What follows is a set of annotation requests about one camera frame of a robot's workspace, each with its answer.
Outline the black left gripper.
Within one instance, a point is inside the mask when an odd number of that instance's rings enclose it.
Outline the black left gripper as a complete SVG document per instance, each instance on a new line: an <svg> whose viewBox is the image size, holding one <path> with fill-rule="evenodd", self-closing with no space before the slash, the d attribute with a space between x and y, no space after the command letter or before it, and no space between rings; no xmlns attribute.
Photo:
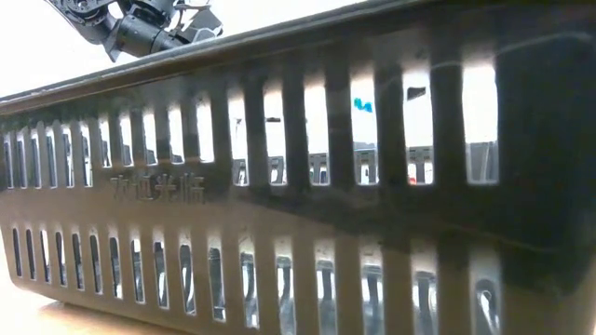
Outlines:
<svg viewBox="0 0 596 335"><path fill-rule="evenodd" d="M210 8L210 0L206 0L204 4L193 4L191 0L177 0L174 9L179 12L179 19L173 30L174 35L185 44L221 36L224 32L223 23ZM186 10L194 10L195 13L183 22Z"/></svg>

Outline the dark slotted plastic basket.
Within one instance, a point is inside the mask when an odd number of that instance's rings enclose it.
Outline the dark slotted plastic basket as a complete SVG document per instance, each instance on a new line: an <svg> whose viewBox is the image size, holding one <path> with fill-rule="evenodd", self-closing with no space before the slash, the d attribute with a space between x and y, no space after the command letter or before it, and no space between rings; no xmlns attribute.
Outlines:
<svg viewBox="0 0 596 335"><path fill-rule="evenodd" d="M596 4L373 0L0 98L0 230L16 287L197 335L593 335Z"/></svg>

